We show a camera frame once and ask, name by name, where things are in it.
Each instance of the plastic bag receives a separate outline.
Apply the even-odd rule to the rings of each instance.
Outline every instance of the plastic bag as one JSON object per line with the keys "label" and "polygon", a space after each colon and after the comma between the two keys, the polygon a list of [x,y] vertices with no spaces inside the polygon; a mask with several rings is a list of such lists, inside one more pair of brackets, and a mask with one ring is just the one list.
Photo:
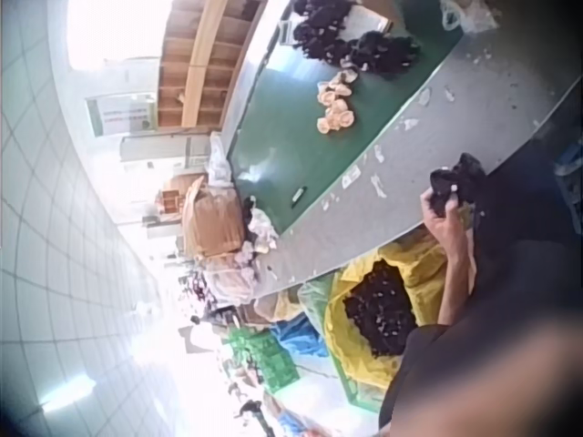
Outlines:
{"label": "plastic bag", "polygon": [[220,301],[241,305],[251,300],[257,285],[255,270],[241,265],[235,254],[207,259],[203,276],[210,292]]}
{"label": "plastic bag", "polygon": [[222,147],[219,132],[210,134],[210,159],[207,172],[210,187],[230,188],[233,186],[230,164]]}
{"label": "plastic bag", "polygon": [[426,230],[418,229],[357,259],[334,277],[323,326],[328,349],[346,375],[386,389],[399,369],[401,357],[375,358],[368,341],[346,317],[343,303],[379,259],[399,269],[417,325],[423,326],[437,321],[445,284],[445,254]]}
{"label": "plastic bag", "polygon": [[251,209],[251,222],[248,229],[257,235],[254,247],[256,252],[267,253],[270,249],[277,249],[275,240],[279,235],[271,224],[270,218],[262,209],[257,207]]}
{"label": "plastic bag", "polygon": [[498,23],[483,0],[471,0],[467,7],[462,7],[456,0],[441,0],[441,10],[444,29],[448,31],[461,26],[466,34],[479,34],[498,28]]}
{"label": "plastic bag", "polygon": [[333,273],[322,276],[306,282],[298,290],[298,299],[302,305],[303,312],[310,320],[312,326],[322,336],[324,335],[322,320],[324,320],[324,313],[326,312],[326,305],[328,305],[333,279]]}
{"label": "plastic bag", "polygon": [[291,354],[327,357],[322,336],[314,329],[305,314],[290,321],[279,321],[270,328],[280,345]]}
{"label": "plastic bag", "polygon": [[254,308],[257,314],[272,322],[289,321],[302,313],[302,305],[292,302],[289,290],[255,300]]}

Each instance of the cardboard box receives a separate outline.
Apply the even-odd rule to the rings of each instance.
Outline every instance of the cardboard box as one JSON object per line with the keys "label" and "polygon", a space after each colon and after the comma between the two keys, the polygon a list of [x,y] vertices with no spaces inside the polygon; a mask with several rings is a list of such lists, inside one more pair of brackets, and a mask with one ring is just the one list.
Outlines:
{"label": "cardboard box", "polygon": [[245,240],[242,210],[234,188],[210,188],[204,178],[190,187],[182,211],[187,255],[208,258],[239,250]]}

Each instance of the small object on table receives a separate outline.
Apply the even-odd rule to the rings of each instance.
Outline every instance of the small object on table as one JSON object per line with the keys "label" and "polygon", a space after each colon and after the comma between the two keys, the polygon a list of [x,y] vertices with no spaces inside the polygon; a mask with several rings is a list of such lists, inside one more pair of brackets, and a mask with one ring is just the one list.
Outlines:
{"label": "small object on table", "polygon": [[303,194],[306,192],[306,189],[308,189],[307,187],[301,187],[300,189],[298,189],[295,194],[293,195],[293,197],[291,198],[291,207],[295,207],[297,205],[297,203],[300,201],[300,199],[302,198]]}

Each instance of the white wall tile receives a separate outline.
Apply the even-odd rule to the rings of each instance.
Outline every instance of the white wall tile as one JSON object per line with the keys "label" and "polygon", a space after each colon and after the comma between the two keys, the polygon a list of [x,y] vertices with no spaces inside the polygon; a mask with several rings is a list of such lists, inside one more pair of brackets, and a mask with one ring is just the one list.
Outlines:
{"label": "white wall tile", "polygon": [[25,54],[28,78],[36,94],[51,79],[51,58],[48,41],[41,41]]}
{"label": "white wall tile", "polygon": [[20,225],[16,264],[18,276],[46,285],[46,242],[24,222]]}
{"label": "white wall tile", "polygon": [[46,38],[45,0],[18,0],[18,12],[25,49]]}
{"label": "white wall tile", "polygon": [[12,129],[8,126],[8,122],[4,117],[4,113],[2,114],[2,149],[4,150],[4,146],[8,142],[8,139],[12,136]]}
{"label": "white wall tile", "polygon": [[72,300],[73,318],[75,319],[75,326],[77,328],[77,335],[80,339],[93,337],[93,326],[89,315],[89,307],[85,302],[80,300]]}
{"label": "white wall tile", "polygon": [[114,353],[116,363],[120,363],[129,357],[129,351],[124,348],[123,343],[118,337],[111,338],[111,349]]}
{"label": "white wall tile", "polygon": [[106,414],[103,412],[99,400],[95,394],[79,400],[77,407],[91,434],[95,435],[106,423]]}
{"label": "white wall tile", "polygon": [[47,286],[51,290],[69,294],[68,259],[65,255],[49,246],[46,264],[48,275]]}
{"label": "white wall tile", "polygon": [[43,237],[48,235],[48,221],[51,213],[51,198],[37,178],[30,180],[26,195],[23,219]]}
{"label": "white wall tile", "polygon": [[66,177],[61,168],[58,182],[55,190],[55,204],[61,208],[63,213],[69,217],[71,215],[71,206],[73,204],[73,184]]}
{"label": "white wall tile", "polygon": [[118,408],[118,398],[113,392],[108,378],[100,378],[95,387],[95,394],[107,417]]}
{"label": "white wall tile", "polygon": [[71,145],[71,136],[66,128],[65,119],[61,112],[56,116],[55,124],[49,131],[48,136],[50,137],[53,149],[58,156],[58,160],[62,162],[65,158],[67,148]]}
{"label": "white wall tile", "polygon": [[113,300],[111,299],[111,286],[107,278],[98,278],[97,285],[99,286],[99,299],[101,303],[111,306]]}
{"label": "white wall tile", "polygon": [[55,152],[47,141],[40,152],[38,161],[36,162],[35,173],[38,180],[45,186],[50,195],[55,194],[56,183],[58,181],[58,174],[61,170],[61,165],[56,159]]}
{"label": "white wall tile", "polygon": [[87,299],[85,270],[71,259],[69,260],[69,294],[78,299]]}
{"label": "white wall tile", "polygon": [[111,388],[118,402],[123,402],[128,396],[129,387],[127,382],[124,381],[119,369],[112,369],[107,373],[107,379],[111,383]]}
{"label": "white wall tile", "polygon": [[36,106],[43,119],[46,131],[50,132],[61,110],[53,81],[49,81],[48,85],[36,96]]}
{"label": "white wall tile", "polygon": [[0,361],[2,413],[19,421],[38,406],[22,346],[16,343],[1,344]]}
{"label": "white wall tile", "polygon": [[53,343],[25,343],[24,347],[36,395],[40,403],[45,403],[50,400],[51,392],[65,384],[56,346]]}
{"label": "white wall tile", "polygon": [[24,435],[49,435],[46,425],[45,415],[43,412],[37,412],[31,417],[20,423],[20,432]]}
{"label": "white wall tile", "polygon": [[98,378],[100,378],[105,369],[101,362],[101,356],[95,340],[80,340],[79,346],[81,347],[81,354],[83,355],[87,375],[89,378],[98,381]]}
{"label": "white wall tile", "polygon": [[53,435],[84,437],[87,427],[77,412],[75,404],[45,414],[46,424]]}
{"label": "white wall tile", "polygon": [[114,355],[111,344],[109,343],[109,338],[97,339],[96,343],[99,347],[99,353],[103,361],[103,367],[106,371],[112,369],[116,365],[116,357]]}
{"label": "white wall tile", "polygon": [[14,129],[16,141],[31,167],[36,164],[40,149],[45,144],[46,132],[35,105],[30,105]]}
{"label": "white wall tile", "polygon": [[97,271],[97,249],[95,247],[95,243],[90,239],[85,238],[84,246],[84,255],[85,255],[85,267],[90,271]]}
{"label": "white wall tile", "polygon": [[68,253],[69,220],[59,208],[51,211],[48,241],[61,251]]}
{"label": "white wall tile", "polygon": [[18,11],[16,0],[2,2],[2,67],[8,67],[15,59],[22,55],[22,40],[18,25]]}
{"label": "white wall tile", "polygon": [[32,176],[20,148],[11,137],[2,153],[2,197],[18,212],[25,204],[26,189]]}
{"label": "white wall tile", "polygon": [[116,430],[116,435],[133,435],[134,431],[131,429],[131,425],[128,419],[121,410],[118,410],[111,418],[111,426]]}
{"label": "white wall tile", "polygon": [[52,340],[46,290],[17,279],[16,293],[22,340]]}
{"label": "white wall tile", "polygon": [[15,278],[2,272],[2,289],[0,290],[2,302],[2,341],[19,341],[18,317],[16,313],[16,284]]}
{"label": "white wall tile", "polygon": [[69,226],[69,255],[79,264],[84,264],[85,256],[84,241],[81,231],[73,226]]}
{"label": "white wall tile", "polygon": [[2,268],[15,271],[16,242],[20,218],[2,201]]}
{"label": "white wall tile", "polygon": [[116,429],[108,423],[97,435],[97,437],[118,437]]}
{"label": "white wall tile", "polygon": [[75,196],[73,196],[73,207],[71,208],[71,221],[75,223],[79,229],[83,229],[85,226],[85,214],[87,212],[85,208],[85,199],[85,197],[80,197],[77,190],[75,191]]}
{"label": "white wall tile", "polygon": [[60,294],[48,293],[55,340],[73,340],[77,337],[71,299]]}
{"label": "white wall tile", "polygon": [[10,127],[16,127],[32,99],[25,60],[19,57],[2,72],[2,111]]}
{"label": "white wall tile", "polygon": [[97,275],[102,277],[107,275],[107,262],[106,262],[106,253],[99,248],[97,244],[97,252],[96,252],[96,261],[97,261]]}
{"label": "white wall tile", "polygon": [[79,163],[79,156],[75,151],[75,147],[72,145],[66,148],[66,154],[63,159],[63,170],[65,171],[65,176],[69,178],[71,182],[75,184],[77,190],[77,174],[81,170],[81,164]]}
{"label": "white wall tile", "polygon": [[136,432],[139,429],[139,425],[141,424],[141,416],[139,415],[138,407],[134,402],[133,395],[129,397],[121,406],[124,415],[128,419],[129,425],[131,426],[132,430]]}
{"label": "white wall tile", "polygon": [[146,417],[144,417],[144,421],[138,435],[140,437],[159,437],[158,429],[160,421],[161,419],[158,412],[156,412],[154,408],[151,408],[148,410]]}
{"label": "white wall tile", "polygon": [[113,335],[116,333],[116,325],[113,317],[113,310],[111,308],[103,309],[103,320],[106,323],[107,335]]}
{"label": "white wall tile", "polygon": [[87,209],[87,214],[85,215],[85,237],[87,239],[89,239],[91,242],[95,243],[95,238],[96,238],[96,228],[95,228],[95,218],[93,215],[93,211],[91,210],[91,208],[88,207],[89,202],[86,203],[86,209]]}
{"label": "white wall tile", "polygon": [[89,315],[91,316],[91,324],[93,326],[93,332],[95,336],[103,337],[104,335],[107,335],[101,307],[98,305],[89,304]]}
{"label": "white wall tile", "polygon": [[56,344],[56,350],[68,381],[87,373],[77,341],[59,341]]}

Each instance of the dark clothing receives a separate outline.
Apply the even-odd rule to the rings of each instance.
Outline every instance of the dark clothing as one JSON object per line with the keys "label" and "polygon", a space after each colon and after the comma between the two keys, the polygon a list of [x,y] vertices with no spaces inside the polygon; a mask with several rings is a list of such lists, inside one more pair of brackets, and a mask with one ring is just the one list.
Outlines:
{"label": "dark clothing", "polygon": [[380,427],[392,419],[397,396],[410,399],[471,370],[531,321],[583,312],[580,236],[536,147],[524,146],[488,178],[476,202],[472,295],[452,327],[410,334]]}

